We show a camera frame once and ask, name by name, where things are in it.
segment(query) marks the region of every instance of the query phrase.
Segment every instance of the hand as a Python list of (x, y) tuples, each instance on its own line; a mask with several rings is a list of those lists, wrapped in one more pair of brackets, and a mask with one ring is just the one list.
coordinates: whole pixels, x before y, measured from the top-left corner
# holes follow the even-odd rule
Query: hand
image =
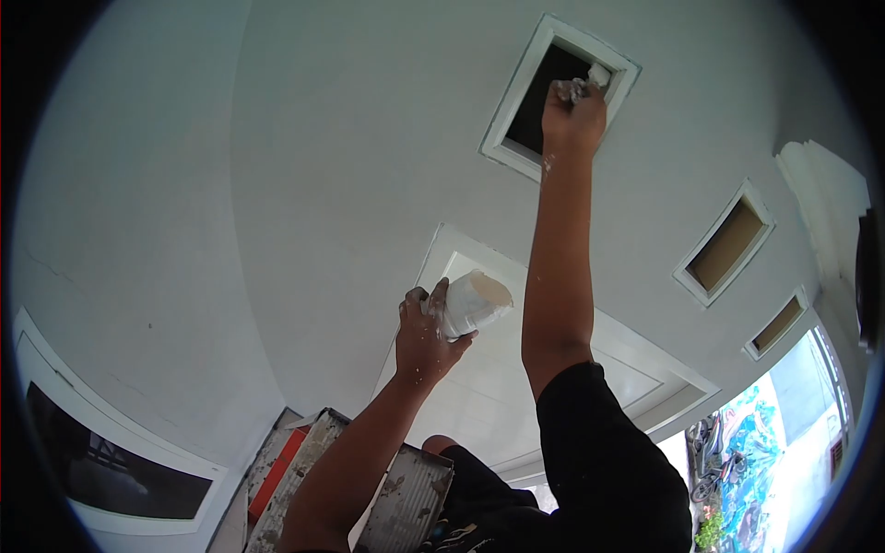
[(443, 278), (434, 288), (427, 302), (426, 312), (421, 302), (427, 299), (422, 287), (410, 290), (399, 304), (399, 333), (396, 335), (395, 380), (414, 386), (416, 391), (430, 393), (437, 382), (458, 362), (477, 332), (449, 342), (440, 328), (449, 279)]
[(563, 101), (559, 91), (573, 86), (571, 81), (553, 81), (547, 91), (541, 129), (544, 135), (545, 159), (559, 156), (564, 150), (578, 150), (593, 157), (605, 131), (605, 101), (596, 85), (588, 85), (589, 96), (575, 106)]

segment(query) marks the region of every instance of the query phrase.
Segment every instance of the motorcycle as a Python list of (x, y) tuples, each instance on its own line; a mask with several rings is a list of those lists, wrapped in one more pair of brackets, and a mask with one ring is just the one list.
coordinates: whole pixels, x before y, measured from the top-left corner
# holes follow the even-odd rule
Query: motorcycle
[(719, 467), (708, 468), (710, 462), (722, 453), (723, 426), (722, 414), (716, 411), (699, 420), (688, 430), (689, 444), (695, 458), (695, 485), (691, 491), (691, 500), (695, 503), (701, 503), (709, 497), (719, 487), (720, 482), (725, 480), (737, 482), (740, 474), (747, 468), (746, 457), (738, 451), (733, 452), (728, 461)]
[(701, 503), (719, 488), (720, 482), (730, 481), (735, 484), (741, 474), (747, 470), (747, 457), (740, 451), (733, 451), (728, 461), (718, 469), (711, 469), (697, 480), (691, 489), (691, 501)]

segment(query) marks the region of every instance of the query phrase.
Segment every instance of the crack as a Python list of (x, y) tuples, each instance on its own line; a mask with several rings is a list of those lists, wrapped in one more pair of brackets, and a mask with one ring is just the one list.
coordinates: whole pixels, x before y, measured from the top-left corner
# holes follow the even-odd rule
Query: crack
[(52, 268), (52, 266), (51, 266), (50, 264), (48, 264), (48, 263), (46, 263), (46, 262), (44, 262), (44, 261), (41, 261), (40, 259), (37, 259), (36, 257), (34, 257), (34, 254), (32, 254), (32, 253), (31, 253), (31, 250), (29, 250), (27, 247), (25, 247), (25, 253), (27, 254), (28, 257), (31, 258), (31, 261), (33, 261), (34, 263), (36, 263), (36, 264), (38, 264), (38, 265), (42, 265), (42, 266), (46, 267), (47, 269), (49, 269), (50, 273), (54, 274), (54, 275), (57, 276), (57, 277), (61, 277), (61, 278), (65, 279), (65, 280), (67, 280), (68, 282), (71, 283), (71, 285), (72, 285), (74, 288), (77, 288), (77, 291), (78, 291), (78, 292), (80, 292), (80, 293), (83, 294), (84, 296), (86, 295), (86, 292), (84, 292), (83, 289), (80, 288), (80, 286), (79, 286), (76, 282), (74, 282), (73, 279), (72, 279), (71, 277), (67, 276), (67, 274), (65, 274), (64, 272), (56, 271), (55, 269)]
[(110, 374), (110, 375), (111, 375), (111, 378), (113, 378), (114, 380), (116, 380), (117, 382), (119, 382), (120, 384), (122, 384), (123, 386), (125, 386), (126, 388), (131, 389), (131, 390), (134, 391), (136, 394), (138, 394), (139, 396), (141, 396), (141, 397), (143, 397), (145, 400), (147, 400), (148, 405), (150, 405), (150, 408), (154, 411), (154, 414), (155, 414), (155, 415), (157, 415), (158, 417), (160, 417), (161, 419), (163, 419), (164, 421), (166, 421), (166, 422), (169, 423), (170, 425), (175, 426), (176, 428), (181, 428), (181, 427), (178, 426), (177, 424), (173, 423), (171, 420), (169, 420), (169, 419), (167, 419), (166, 417), (164, 417), (163, 415), (161, 415), (161, 414), (159, 413), (159, 411), (157, 410), (157, 407), (154, 405), (153, 401), (151, 401), (151, 399), (150, 399), (149, 397), (147, 397), (147, 396), (144, 394), (144, 392), (142, 392), (140, 389), (136, 388), (136, 387), (133, 386), (132, 384), (128, 384), (128, 383), (124, 382), (123, 380), (120, 380), (120, 379), (117, 378), (117, 376), (114, 375), (114, 374)]

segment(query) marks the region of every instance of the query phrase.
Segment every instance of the red object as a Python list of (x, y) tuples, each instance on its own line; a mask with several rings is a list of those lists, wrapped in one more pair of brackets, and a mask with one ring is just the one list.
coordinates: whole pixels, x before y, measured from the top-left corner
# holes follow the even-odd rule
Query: red object
[(292, 435), (286, 440), (286, 445), (282, 447), (280, 455), (275, 461), (273, 461), (273, 466), (271, 466), (271, 470), (267, 473), (267, 476), (265, 476), (265, 481), (261, 483), (261, 488), (259, 488), (258, 493), (255, 494), (255, 499), (249, 504), (250, 524), (255, 525), (255, 523), (258, 522), (261, 513), (267, 508), (267, 504), (270, 502), (273, 492), (276, 491), (276, 487), (280, 485), (280, 480), (282, 480), (283, 474), (286, 473), (286, 469), (292, 464), (292, 459), (295, 458), (298, 448), (301, 447), (301, 442), (307, 437), (308, 430), (310, 430), (309, 426), (301, 426), (300, 428), (293, 430)]

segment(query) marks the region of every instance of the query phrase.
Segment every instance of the white bucket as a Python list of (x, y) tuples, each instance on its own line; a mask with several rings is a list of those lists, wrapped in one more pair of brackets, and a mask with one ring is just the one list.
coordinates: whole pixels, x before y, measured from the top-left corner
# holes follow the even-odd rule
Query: white bucket
[(498, 320), (512, 308), (510, 290), (474, 269), (449, 284), (440, 328), (453, 340)]

